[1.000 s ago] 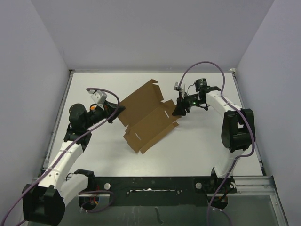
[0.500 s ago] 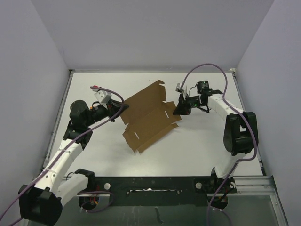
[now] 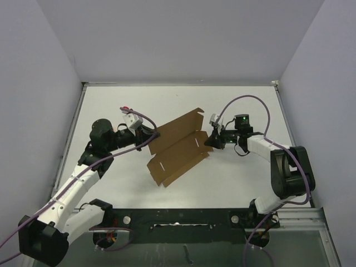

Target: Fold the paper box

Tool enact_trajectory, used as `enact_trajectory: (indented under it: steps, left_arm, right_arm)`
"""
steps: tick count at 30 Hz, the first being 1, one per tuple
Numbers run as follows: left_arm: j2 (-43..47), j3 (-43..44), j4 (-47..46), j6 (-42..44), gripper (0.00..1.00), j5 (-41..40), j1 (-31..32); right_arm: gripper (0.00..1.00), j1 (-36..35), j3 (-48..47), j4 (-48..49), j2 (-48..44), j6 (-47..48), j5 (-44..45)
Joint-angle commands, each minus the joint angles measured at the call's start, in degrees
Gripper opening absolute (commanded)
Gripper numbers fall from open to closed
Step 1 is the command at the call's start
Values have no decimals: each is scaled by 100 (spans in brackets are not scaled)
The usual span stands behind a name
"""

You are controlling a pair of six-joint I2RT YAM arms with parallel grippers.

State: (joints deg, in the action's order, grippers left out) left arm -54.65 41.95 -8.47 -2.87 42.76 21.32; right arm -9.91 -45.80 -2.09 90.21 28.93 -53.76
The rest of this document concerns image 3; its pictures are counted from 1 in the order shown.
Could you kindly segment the brown cardboard box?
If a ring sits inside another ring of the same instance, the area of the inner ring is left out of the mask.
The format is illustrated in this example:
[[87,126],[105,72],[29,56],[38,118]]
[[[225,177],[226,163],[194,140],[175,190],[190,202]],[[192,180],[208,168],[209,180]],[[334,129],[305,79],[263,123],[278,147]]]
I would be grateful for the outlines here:
[[196,108],[160,127],[160,136],[149,143],[153,158],[147,167],[155,183],[168,187],[180,176],[209,157],[213,148],[205,145],[202,130],[204,111]]

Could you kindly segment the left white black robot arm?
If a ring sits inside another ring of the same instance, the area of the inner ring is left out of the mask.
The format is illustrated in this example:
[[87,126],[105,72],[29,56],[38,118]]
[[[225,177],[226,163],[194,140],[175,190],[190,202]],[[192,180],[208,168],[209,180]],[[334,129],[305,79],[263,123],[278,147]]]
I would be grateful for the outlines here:
[[71,216],[79,201],[106,173],[114,151],[128,147],[140,151],[159,137],[157,127],[143,125],[142,119],[127,115],[125,129],[115,131],[107,119],[91,126],[90,140],[73,173],[54,197],[34,215],[25,215],[18,223],[21,254],[47,266],[57,266],[67,254],[70,243],[93,226],[108,228],[113,222],[112,206],[95,200],[83,211],[83,218]]

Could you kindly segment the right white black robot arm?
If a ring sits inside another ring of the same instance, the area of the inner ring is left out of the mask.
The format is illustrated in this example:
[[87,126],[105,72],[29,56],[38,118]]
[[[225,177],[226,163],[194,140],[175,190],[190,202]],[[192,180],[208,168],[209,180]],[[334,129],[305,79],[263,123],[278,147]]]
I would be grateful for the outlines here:
[[222,150],[225,145],[234,144],[245,155],[252,152],[270,163],[270,192],[253,200],[255,209],[247,214],[248,223],[258,228],[266,223],[269,212],[298,196],[310,195],[315,190],[315,178],[304,147],[285,146],[266,140],[263,133],[253,130],[248,114],[236,115],[232,122],[234,129],[228,130],[223,125],[223,119],[213,114],[209,121],[213,131],[204,145]]

